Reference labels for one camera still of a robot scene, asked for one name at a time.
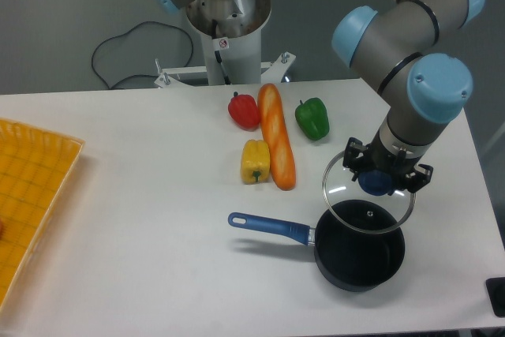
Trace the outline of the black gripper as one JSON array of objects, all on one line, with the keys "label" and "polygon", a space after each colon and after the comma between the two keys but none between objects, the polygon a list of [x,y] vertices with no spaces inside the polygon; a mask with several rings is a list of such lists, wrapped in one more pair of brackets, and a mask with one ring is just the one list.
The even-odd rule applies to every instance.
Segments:
[{"label": "black gripper", "polygon": [[416,193],[430,183],[433,167],[417,164],[406,152],[389,152],[379,140],[367,146],[350,137],[344,150],[342,165],[353,174],[361,187],[398,187]]}]

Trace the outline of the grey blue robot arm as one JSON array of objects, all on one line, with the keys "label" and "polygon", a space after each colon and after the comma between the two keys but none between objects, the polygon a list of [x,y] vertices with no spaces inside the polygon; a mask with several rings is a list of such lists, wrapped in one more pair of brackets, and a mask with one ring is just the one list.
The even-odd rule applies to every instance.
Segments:
[{"label": "grey blue robot arm", "polygon": [[[269,0],[157,0],[168,12],[183,9],[200,33],[210,84],[260,80],[260,31],[271,14]],[[343,163],[369,194],[415,193],[432,168],[421,157],[473,90],[458,59],[429,54],[440,38],[466,26],[485,0],[395,0],[380,14],[361,6],[336,27],[331,45],[390,107],[370,144],[351,140]],[[256,44],[247,47],[252,38]]]}]

